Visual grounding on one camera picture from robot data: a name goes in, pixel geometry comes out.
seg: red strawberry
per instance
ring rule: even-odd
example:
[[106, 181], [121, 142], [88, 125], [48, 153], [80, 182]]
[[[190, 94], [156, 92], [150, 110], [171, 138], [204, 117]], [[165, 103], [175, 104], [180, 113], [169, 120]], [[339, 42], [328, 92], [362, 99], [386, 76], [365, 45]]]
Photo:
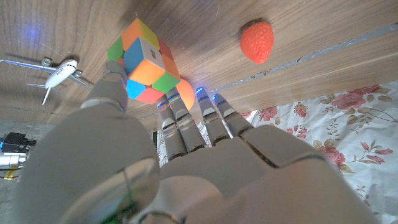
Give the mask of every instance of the red strawberry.
[[241, 37], [241, 50], [254, 63], [264, 63], [272, 50], [274, 33], [267, 22], [258, 22], [245, 29]]

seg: wood grain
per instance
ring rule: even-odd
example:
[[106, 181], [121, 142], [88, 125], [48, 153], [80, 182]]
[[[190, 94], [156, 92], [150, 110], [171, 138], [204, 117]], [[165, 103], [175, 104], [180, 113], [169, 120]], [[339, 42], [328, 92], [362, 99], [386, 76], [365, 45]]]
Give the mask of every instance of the wood grain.
[[[398, 31], [220, 92], [240, 113], [398, 80]], [[191, 114], [201, 121], [200, 110]], [[151, 131], [158, 117], [142, 120]]]
[[[104, 70], [106, 49], [139, 17], [170, 46], [182, 77], [194, 88], [211, 90], [393, 24], [398, 21], [397, 11], [395, 0], [1, 1], [0, 58], [40, 62], [47, 56], [60, 63], [77, 55], [79, 69], [95, 83]], [[272, 53], [262, 65], [246, 59], [239, 48], [239, 28], [258, 17], [272, 24], [275, 35]], [[61, 116], [56, 114], [76, 111], [88, 94], [83, 87], [65, 81], [59, 86], [64, 94], [50, 94], [42, 106], [44, 90], [25, 83], [41, 84], [46, 73], [0, 64], [0, 77], [0, 118], [5, 119], [57, 123]], [[311, 97], [307, 91], [301, 90], [300, 96]], [[244, 108], [258, 105], [242, 103]], [[128, 113], [138, 118], [155, 111], [152, 105], [129, 102]], [[193, 115], [199, 115], [197, 105]], [[142, 121], [153, 129], [157, 121], [152, 119]]]

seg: floral fabric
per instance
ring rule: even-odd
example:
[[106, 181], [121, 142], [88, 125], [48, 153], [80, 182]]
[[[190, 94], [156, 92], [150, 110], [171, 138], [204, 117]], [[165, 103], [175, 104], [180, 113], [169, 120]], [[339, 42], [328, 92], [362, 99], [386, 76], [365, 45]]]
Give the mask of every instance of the floral fabric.
[[[398, 81], [243, 113], [324, 154], [382, 223], [398, 223]], [[198, 127], [210, 145], [203, 123]], [[160, 163], [166, 162], [162, 135]]]

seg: white airplane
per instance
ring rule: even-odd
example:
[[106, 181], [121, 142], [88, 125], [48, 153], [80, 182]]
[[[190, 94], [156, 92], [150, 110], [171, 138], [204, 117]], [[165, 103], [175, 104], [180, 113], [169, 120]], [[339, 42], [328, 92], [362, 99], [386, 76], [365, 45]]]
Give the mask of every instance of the white airplane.
[[39, 87], [39, 88], [45, 88], [47, 90], [47, 92], [43, 98], [42, 105], [45, 103], [51, 90], [55, 90], [55, 91], [61, 93], [61, 91], [57, 90], [55, 87], [58, 84], [60, 84], [61, 82], [63, 82], [65, 79], [72, 80], [75, 83], [78, 83], [78, 84], [88, 88], [89, 90], [91, 89], [91, 87], [89, 85], [87, 85], [86, 83], [82, 82], [79, 79], [79, 77], [81, 77], [82, 72], [77, 70], [77, 61], [76, 60], [72, 60], [72, 59], [66, 60], [66, 61], [62, 62], [61, 65], [58, 67], [50, 67], [52, 61], [49, 58], [43, 58], [42, 65], [31, 65], [28, 63], [14, 62], [14, 61], [10, 61], [10, 60], [0, 60], [0, 62], [10, 63], [13, 65], [19, 65], [19, 66], [23, 66], [23, 67], [27, 67], [27, 68], [39, 69], [41, 71], [51, 73], [51, 75], [45, 81], [44, 85], [26, 83], [26, 85], [35, 86], [35, 87]]

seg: green cube face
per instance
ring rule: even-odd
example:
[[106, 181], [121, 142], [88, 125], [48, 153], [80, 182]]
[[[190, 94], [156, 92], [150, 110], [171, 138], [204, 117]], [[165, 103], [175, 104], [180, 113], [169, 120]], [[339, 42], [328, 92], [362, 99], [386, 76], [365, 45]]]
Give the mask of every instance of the green cube face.
[[124, 50], [122, 44], [122, 37], [119, 37], [112, 46], [108, 49], [108, 60], [117, 62], [119, 59], [123, 58]]
[[156, 80], [156, 82], [154, 82], [154, 84], [152, 84], [152, 87], [157, 91], [167, 93], [179, 82], [180, 80], [165, 72], [158, 80]]

